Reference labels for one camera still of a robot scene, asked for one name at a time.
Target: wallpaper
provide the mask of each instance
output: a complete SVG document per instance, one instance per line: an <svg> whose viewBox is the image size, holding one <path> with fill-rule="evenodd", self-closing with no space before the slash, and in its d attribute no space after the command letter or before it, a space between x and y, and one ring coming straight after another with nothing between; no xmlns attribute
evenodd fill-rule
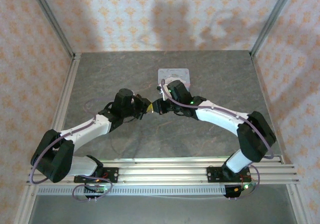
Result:
<svg viewBox="0 0 320 224"><path fill-rule="evenodd" d="M289 0L257 55L257 71L286 158L320 223L320 1Z"/></svg>
<svg viewBox="0 0 320 224"><path fill-rule="evenodd" d="M47 0L74 52L250 50L277 0Z"/></svg>
<svg viewBox="0 0 320 224"><path fill-rule="evenodd" d="M50 128L70 59L36 0L0 0L0 223L13 223L26 168Z"/></svg>

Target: black mounting bracket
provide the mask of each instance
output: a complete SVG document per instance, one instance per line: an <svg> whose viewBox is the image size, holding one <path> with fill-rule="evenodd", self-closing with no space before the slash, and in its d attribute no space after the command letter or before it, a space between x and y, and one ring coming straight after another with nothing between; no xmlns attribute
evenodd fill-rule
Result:
<svg viewBox="0 0 320 224"><path fill-rule="evenodd" d="M221 166L208 166L206 168L208 183L250 183L251 174L249 167L243 168L236 176L228 178L223 175Z"/></svg>
<svg viewBox="0 0 320 224"><path fill-rule="evenodd" d="M112 183L118 183L118 178L119 178L119 168L118 167L103 167L102 169L102 176L99 176L101 178L109 179L110 182ZM105 180L95 180L95 179L90 179L90 178L85 178L79 175L76 175L73 180L74 183L106 183L107 181Z"/></svg>

